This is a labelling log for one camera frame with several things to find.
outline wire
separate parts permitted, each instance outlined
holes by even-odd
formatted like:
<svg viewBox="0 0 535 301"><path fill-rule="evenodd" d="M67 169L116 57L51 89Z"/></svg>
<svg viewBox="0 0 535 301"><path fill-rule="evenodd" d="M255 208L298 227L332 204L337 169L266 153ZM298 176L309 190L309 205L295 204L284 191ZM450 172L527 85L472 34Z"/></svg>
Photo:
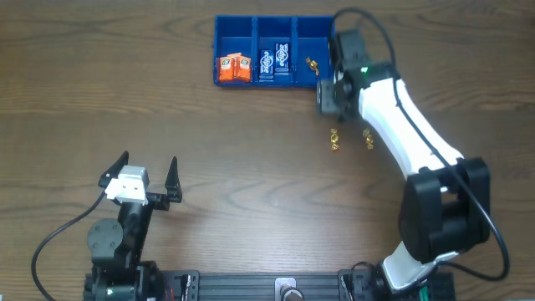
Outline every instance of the wire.
<svg viewBox="0 0 535 301"><path fill-rule="evenodd" d="M407 119L407 121L409 121L409 124L415 130L416 134L418 134L418 136L422 139L422 141L424 141L425 145L427 145L427 147L429 147L429 149L431 150L431 153L433 155L435 155L441 161L441 163L444 165L444 167L451 173L453 178L456 180L456 182L459 184L459 186L462 188L462 190L466 193L466 195L468 196L470 202L472 202L472 204L474 206L476 206L477 210L481 213L481 215L483 216L483 218L487 222L488 226L491 228L492 234L496 238L496 241L498 243L500 251L502 252L503 269L502 269L502 272L497 276L492 276L492 275L486 275L486 274L483 274L483 273L479 273L479 272L474 271L474 270L472 270L470 268L464 267L464 266L462 266L462 265L460 265L458 263L452 263L452 262L448 262L448 261L438 262L437 263L437 267L449 266L449 267L457 268L457 269L461 270L462 272L468 273L468 274L470 274L470 275L472 275L474 277L477 277L477 278L480 278L480 279L483 279L483 280L486 280L486 281L500 281L500 280L503 280L509 274L509 269L510 269L511 264L509 262L509 252L507 251L507 246L506 246L505 241L503 240L502 234L496 228L496 225L494 224L494 221L491 219L491 217L488 215L488 213L482 207L481 203L477 200L476 196L474 196L474 194L471 191L470 187L468 187L468 185L464 182L464 180L456 173L456 171L450 165L450 163L446 159L444 159L444 157L441 155L441 153L427 140L425 135L421 132L421 130L418 128L418 126L411 119L411 117L409 116L409 114L407 113L405 108L403 107L403 104L401 103L401 100L400 100L400 97L399 97L399 94L398 94L397 81L398 81L398 79L400 79L400 76L399 76L399 73L398 73L397 67L396 67L394 46L392 45L392 42L390 40L390 36L386 32L386 29L383 27L383 25L371 13L368 13L365 10L362 10L362 9L359 9L359 8L344 8L344 9L338 11L333 16L333 19L331 20L330 25L329 25L331 33L333 32L333 29L334 29L334 21L335 21L335 19L339 18L340 16L342 16L342 15L344 15L346 13L357 13L357 14L363 16L364 18L367 18L381 32L381 34L382 34L382 36L383 36L383 38L384 38L384 40L386 42L386 45L388 47L388 50L390 52L390 64L391 64L391 67L392 67L392 71L394 73L394 76L392 77L392 84L393 84L393 87L394 87L394 96L395 96L396 105L400 108L401 113Z"/></svg>
<svg viewBox="0 0 535 301"><path fill-rule="evenodd" d="M58 230L50 233L50 235L48 235L42 242L41 244L39 244L39 246L37 247L37 249L35 250L35 253L33 254L33 258L32 258L32 277L33 277L33 281L35 282L35 285L37 286L37 288L39 289L39 291L43 294L43 296L48 300L48 301L55 301L54 298L52 298L52 296L46 291L46 289L44 289L43 285L41 284L41 282L39 281L39 278L37 276L37 258L39 256L39 254L41 253L41 251L43 250L43 247L48 243L50 242L50 240L54 237L56 237L56 235L60 234L63 230L67 229L68 227L74 225L76 222L78 222L79 220L81 220L82 218L84 217L87 217L88 214L90 214L99 204L100 204L100 201L102 201L102 198L104 197L105 195L105 192L102 191L100 193L100 196L99 198L97 198L96 202L93 204L93 206L91 206L88 210L86 210L84 213L80 214L79 216L75 217L72 221L70 222L67 222L66 224L64 224L63 226L59 227Z"/></svg>

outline blue candy bar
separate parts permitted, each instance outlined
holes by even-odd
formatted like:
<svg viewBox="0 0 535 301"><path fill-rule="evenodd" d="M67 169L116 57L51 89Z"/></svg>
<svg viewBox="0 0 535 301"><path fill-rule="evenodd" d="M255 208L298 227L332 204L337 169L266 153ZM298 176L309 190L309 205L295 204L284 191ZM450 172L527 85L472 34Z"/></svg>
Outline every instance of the blue candy bar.
<svg viewBox="0 0 535 301"><path fill-rule="evenodd" d="M273 51L270 49L264 49L260 51L260 78L272 79L273 78Z"/></svg>
<svg viewBox="0 0 535 301"><path fill-rule="evenodd" d="M275 72L289 72L290 44L275 43Z"/></svg>

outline blue tray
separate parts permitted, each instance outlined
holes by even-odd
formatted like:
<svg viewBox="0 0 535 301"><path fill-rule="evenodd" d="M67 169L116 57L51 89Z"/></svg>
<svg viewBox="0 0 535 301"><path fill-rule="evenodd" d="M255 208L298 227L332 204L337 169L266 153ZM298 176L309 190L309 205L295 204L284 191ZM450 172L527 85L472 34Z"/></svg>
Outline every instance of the blue tray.
<svg viewBox="0 0 535 301"><path fill-rule="evenodd" d="M329 59L329 24L333 16L216 16L214 30L214 84L220 87L310 87L332 76ZM258 57L262 49L275 49L275 43L290 43L290 72L273 79L259 79ZM251 58L251 83L220 83L217 58L242 53ZM319 76L305 59L318 62Z"/></svg>

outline printed logo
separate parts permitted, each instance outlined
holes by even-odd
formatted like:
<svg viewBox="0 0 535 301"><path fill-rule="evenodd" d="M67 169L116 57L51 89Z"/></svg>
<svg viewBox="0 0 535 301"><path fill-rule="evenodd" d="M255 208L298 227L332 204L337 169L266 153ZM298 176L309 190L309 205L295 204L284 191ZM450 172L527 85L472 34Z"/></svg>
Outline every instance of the printed logo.
<svg viewBox="0 0 535 301"><path fill-rule="evenodd" d="M260 60L260 72L271 73L269 70L273 66L273 57L268 51L264 51L264 56Z"/></svg>
<svg viewBox="0 0 535 301"><path fill-rule="evenodd" d="M288 45L279 44L277 53L275 55L277 56L278 64L281 65L281 67L284 67L286 61L288 60Z"/></svg>

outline wooden table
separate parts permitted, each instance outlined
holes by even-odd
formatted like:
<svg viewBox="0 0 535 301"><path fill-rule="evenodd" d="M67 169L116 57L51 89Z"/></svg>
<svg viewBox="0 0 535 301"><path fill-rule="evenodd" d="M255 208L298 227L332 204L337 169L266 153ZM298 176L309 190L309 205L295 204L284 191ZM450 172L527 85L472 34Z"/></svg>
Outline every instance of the wooden table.
<svg viewBox="0 0 535 301"><path fill-rule="evenodd" d="M316 115L313 90L220 89L211 76L216 14L351 5L388 28L437 132L492 170L512 271L500 283L456 272L458 300L535 297L535 5L523 0L1 2L0 294L43 299L35 248L94 202L99 175L124 150L147 167L152 191L164 191L178 157L184 202L154 213L143 254L164 269L337 271L392 253L404 180L384 144L367 151L358 128ZM364 28L369 51L386 59ZM87 231L117 212L102 203L43 250L38 274L55 298L81 298ZM493 238L458 262L502 267Z"/></svg>

